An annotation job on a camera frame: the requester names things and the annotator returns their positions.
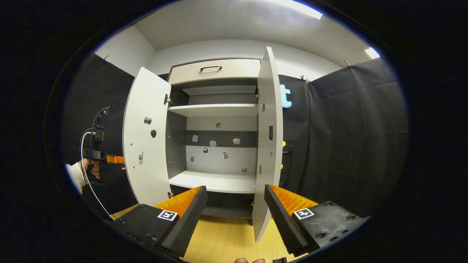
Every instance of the drawer handle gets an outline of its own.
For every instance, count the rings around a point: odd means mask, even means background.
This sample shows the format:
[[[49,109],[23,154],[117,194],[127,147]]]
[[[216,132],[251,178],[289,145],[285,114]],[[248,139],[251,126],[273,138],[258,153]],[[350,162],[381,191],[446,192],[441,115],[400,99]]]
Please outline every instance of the drawer handle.
[[[220,70],[223,68],[223,67],[221,67],[221,66],[206,66],[206,67],[200,68],[200,71],[203,71],[204,69],[210,68],[210,67],[217,67],[217,68],[219,68]]]

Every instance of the wooden floor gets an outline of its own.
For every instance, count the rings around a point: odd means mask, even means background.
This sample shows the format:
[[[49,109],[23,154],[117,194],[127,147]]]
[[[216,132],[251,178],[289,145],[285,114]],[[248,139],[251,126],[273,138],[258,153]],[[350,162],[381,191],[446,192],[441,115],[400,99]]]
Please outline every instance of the wooden floor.
[[[119,218],[136,206],[114,215]],[[247,219],[202,216],[182,259],[191,263],[234,263],[240,257],[249,262],[264,258],[267,263],[283,257],[287,261],[298,258],[287,253],[273,218],[262,240],[255,243],[254,229]]]

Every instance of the door hinge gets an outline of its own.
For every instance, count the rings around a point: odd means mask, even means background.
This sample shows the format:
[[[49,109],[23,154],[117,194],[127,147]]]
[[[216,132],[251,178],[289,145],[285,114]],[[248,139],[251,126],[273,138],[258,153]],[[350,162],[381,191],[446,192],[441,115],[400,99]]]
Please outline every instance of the door hinge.
[[[166,96],[164,97],[164,105],[166,105],[166,103],[170,102],[171,99],[169,99],[169,95],[166,94]]]

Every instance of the ceiling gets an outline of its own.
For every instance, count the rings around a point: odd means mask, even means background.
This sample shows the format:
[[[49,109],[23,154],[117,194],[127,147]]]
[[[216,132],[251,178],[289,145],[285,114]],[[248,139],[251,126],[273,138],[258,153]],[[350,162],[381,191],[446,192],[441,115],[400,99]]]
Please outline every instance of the ceiling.
[[[369,46],[323,15],[320,20],[263,0],[182,0],[135,24],[156,50],[214,39],[248,39],[301,49],[345,67]]]

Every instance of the open cabinet door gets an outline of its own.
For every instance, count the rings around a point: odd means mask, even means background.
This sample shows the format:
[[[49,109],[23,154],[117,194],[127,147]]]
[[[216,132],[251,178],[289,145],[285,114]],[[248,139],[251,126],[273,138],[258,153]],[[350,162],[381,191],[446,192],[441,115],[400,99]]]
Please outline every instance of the open cabinet door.
[[[170,192],[165,139],[170,91],[169,83],[142,67],[127,98],[122,147],[128,181],[140,204],[157,205]]]
[[[265,184],[279,184],[283,154],[283,111],[279,77],[271,47],[263,55],[258,73],[258,158],[252,221],[255,242],[259,242],[270,220],[264,199]]]

